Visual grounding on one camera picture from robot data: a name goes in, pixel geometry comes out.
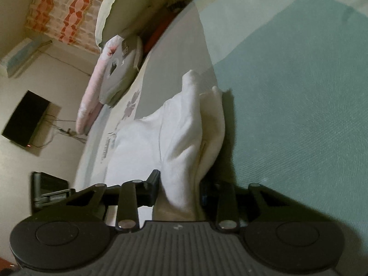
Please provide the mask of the orange patterned curtain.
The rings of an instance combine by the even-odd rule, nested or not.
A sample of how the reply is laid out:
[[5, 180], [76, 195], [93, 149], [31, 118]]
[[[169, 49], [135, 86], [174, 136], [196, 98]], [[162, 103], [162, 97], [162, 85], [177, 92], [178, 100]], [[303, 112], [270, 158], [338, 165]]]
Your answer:
[[103, 0], [31, 0], [25, 27], [98, 54], [95, 28]]

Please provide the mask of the grey storage bag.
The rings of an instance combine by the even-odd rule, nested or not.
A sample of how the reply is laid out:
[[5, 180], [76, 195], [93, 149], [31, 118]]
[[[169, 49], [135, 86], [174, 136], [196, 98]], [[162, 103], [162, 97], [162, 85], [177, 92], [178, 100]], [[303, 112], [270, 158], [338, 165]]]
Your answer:
[[99, 102], [114, 106], [132, 85], [143, 58], [142, 40], [137, 35], [123, 39], [111, 38], [103, 47], [102, 57], [107, 60], [102, 79]]

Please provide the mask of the white air conditioner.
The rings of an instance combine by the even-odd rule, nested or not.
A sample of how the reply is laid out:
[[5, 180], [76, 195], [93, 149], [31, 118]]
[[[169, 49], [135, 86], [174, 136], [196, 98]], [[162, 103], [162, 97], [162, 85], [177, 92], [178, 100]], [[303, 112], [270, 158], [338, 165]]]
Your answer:
[[25, 38], [1, 59], [1, 77], [11, 77], [38, 48], [52, 44], [52, 40]]

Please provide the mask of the black wall television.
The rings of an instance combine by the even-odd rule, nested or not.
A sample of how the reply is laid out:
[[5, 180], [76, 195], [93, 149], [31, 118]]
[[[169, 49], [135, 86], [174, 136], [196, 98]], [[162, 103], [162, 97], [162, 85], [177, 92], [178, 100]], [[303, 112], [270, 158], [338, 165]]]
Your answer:
[[27, 147], [50, 103], [49, 100], [28, 90], [10, 116], [2, 136], [20, 147]]

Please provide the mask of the white printed sweatshirt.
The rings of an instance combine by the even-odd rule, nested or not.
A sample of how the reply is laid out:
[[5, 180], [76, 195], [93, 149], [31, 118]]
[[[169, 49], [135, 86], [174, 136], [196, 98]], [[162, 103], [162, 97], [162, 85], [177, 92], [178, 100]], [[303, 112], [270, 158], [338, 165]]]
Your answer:
[[151, 218], [202, 221], [200, 181], [214, 164], [224, 140], [222, 92], [203, 92], [194, 70], [182, 77], [181, 92], [151, 115], [117, 133], [107, 165], [107, 185], [146, 180], [160, 171], [160, 189]]

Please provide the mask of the patchwork pastel bed sheet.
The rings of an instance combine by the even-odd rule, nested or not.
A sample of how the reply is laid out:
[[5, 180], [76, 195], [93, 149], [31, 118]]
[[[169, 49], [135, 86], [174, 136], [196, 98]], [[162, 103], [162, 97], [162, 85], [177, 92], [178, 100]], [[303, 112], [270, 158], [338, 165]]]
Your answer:
[[127, 95], [96, 119], [75, 179], [105, 181], [120, 125], [181, 90], [223, 91], [222, 175], [261, 183], [337, 219], [344, 275], [367, 272], [367, 0], [194, 0]]

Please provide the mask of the cream pillow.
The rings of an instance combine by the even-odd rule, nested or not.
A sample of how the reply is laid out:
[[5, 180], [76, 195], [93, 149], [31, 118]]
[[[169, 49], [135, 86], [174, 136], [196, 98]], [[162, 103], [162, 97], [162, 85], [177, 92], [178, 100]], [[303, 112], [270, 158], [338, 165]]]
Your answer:
[[103, 0], [95, 25], [95, 43], [99, 48], [132, 25], [151, 0]]

